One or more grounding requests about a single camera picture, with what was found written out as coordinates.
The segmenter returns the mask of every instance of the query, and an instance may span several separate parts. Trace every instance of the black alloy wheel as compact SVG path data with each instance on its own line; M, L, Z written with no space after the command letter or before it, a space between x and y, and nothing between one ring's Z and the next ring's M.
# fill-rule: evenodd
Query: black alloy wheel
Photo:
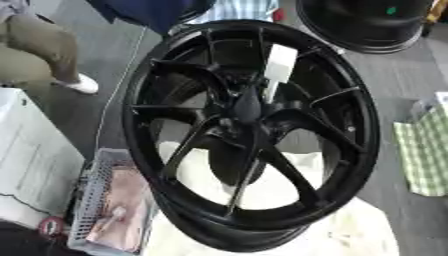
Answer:
M299 54L290 82L267 104L263 73L273 44ZM185 105L198 95L203 105ZM158 149L165 120L191 126L166 162ZM156 46L131 79L123 123L133 159L167 218L200 243L234 252L280 246L349 202L372 173L380 140L373 100L347 61L298 30L248 20L194 26ZM277 147L297 129L320 138L325 177L318 188ZM193 148L208 149L211 171L234 188L226 205L177 179ZM286 177L299 199L272 209L240 207L265 165Z

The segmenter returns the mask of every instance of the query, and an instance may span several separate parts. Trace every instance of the wire basket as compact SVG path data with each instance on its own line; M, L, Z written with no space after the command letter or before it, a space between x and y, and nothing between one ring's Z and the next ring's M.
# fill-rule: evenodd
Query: wire basket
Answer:
M75 214L75 220L70 230L67 245L70 249L84 251L95 256L133 256L139 253L129 253L86 240L96 221L101 217L101 212L112 180L114 166L133 167L134 162L125 149L101 148L95 155L92 171L85 189L79 210ZM149 237L151 221L157 211L157 207L150 199L148 206L148 218L145 221L145 235L141 244L145 244Z

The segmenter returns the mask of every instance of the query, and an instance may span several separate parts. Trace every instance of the gray floor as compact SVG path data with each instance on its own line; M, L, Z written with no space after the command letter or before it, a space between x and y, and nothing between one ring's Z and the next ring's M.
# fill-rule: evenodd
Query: gray floor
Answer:
M282 4L287 7L286 23L297 27L300 22L292 8L294 2L284 0ZM52 13L42 6L41 10ZM52 119L84 155L91 157L101 110L130 60L141 28L123 22L107 24L88 4L79 0L62 0L51 16L77 35L80 69L101 84L101 92L95 97L60 88L53 91L53 106L57 108L52 112ZM448 33L445 31L448 32L448 28L436 27L430 39L420 40L410 49L392 55L352 52L345 55L369 87L382 123L380 157L361 197L386 212L403 256L448 255L448 201L408 192L391 130L392 122L406 119L407 110L416 99L447 89L448 36L444 35ZM158 36L146 32L131 69L159 41ZM106 116L101 146L125 147L119 112L128 78L124 79Z

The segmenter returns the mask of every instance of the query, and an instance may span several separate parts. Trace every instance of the wire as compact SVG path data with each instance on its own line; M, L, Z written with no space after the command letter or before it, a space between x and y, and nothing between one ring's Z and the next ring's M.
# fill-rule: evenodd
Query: wire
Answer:
M146 33L147 29L148 29L147 27L144 27L142 29L140 37L139 37L139 39L138 39L138 41L137 41L137 43L135 45L134 52L132 53L131 60L129 61L128 65L126 66L126 69L123 72L123 75L121 76L120 80L118 81L117 86L115 87L114 92L111 94L111 96L110 96L109 100L107 101L106 105L104 105L104 107L103 107L103 110L102 110L102 113L101 113L100 123L99 123L98 129L96 130L96 133L95 133L95 148L94 148L93 156L95 156L96 152L98 151L98 147L99 147L99 144L100 144L100 138L101 138L101 132L102 132L103 127L104 127L104 121L106 119L107 111L109 110L110 104L114 101L115 96L117 95L118 91L120 90L121 85L123 84L124 79L128 75L129 70L131 69L132 63L134 62L135 58L137 58L138 51L140 50L140 45L141 45L141 43L142 43L142 41L143 41L143 39L145 37L145 33Z
M39 209L39 208L37 208L37 207L34 207L34 206L32 206L32 205L26 203L25 201L23 201L23 200L21 200L20 198L18 198L16 195L0 193L0 196L3 196L3 197L11 197L11 198L13 198L14 200L16 200L17 202L19 202L19 203L21 203L21 204L23 204L23 205L25 205L25 206L31 208L32 210L34 210L34 211L36 211L36 212L43 213L43 214L46 214L46 215L48 215L48 216L53 216L53 214L51 214L50 212L41 210L41 209Z

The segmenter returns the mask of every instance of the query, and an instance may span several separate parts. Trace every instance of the black wheel rim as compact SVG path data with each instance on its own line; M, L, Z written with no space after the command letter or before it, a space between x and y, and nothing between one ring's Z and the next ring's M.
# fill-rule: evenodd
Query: black wheel rim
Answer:
M247 43L254 53L254 58L250 59L258 58L255 61L258 64L252 67L243 82L230 82L238 75L226 78L224 71L235 68L217 61L215 48L228 40ZM314 63L315 69L331 78L331 86L326 89L326 85L316 89L307 87L307 91L300 85L306 81L295 82L303 74L295 72L291 82L283 85L284 88L294 88L292 91L282 91L280 95L283 96L279 96L274 104L262 102L260 95L265 86L262 74L268 52L265 46L271 43L298 49L295 70L300 70L297 65L306 67L307 63ZM198 51L206 53L204 63L188 63L186 60ZM179 89L181 93L163 85L157 86L158 80L170 73L181 73L199 82L196 86L174 86L182 88ZM203 91L207 94L204 108L179 105ZM260 107L251 107L249 112L256 112L256 115L235 110L241 98L253 98L253 95L259 100L249 103ZM193 127L166 165L156 146L160 131L156 120L159 119L176 120ZM151 184L165 215L190 237L228 251L260 251L279 246L299 235L311 223L339 209L366 183L379 149L376 110L353 68L318 40L300 31L261 21L208 23L162 42L135 72L124 101L123 120L131 154ZM230 138L229 126L237 130L237 139ZM328 175L317 190L275 147L298 128L313 131L338 148L335 157L335 146L323 145ZM195 194L175 178L179 162L192 148L198 147L203 138L212 138L213 143L238 144L235 146L244 149L241 151L243 164L236 170L237 186L227 205ZM239 208L238 198L252 182L251 178L257 175L252 168L254 161L276 167L295 185L300 200L275 209Z

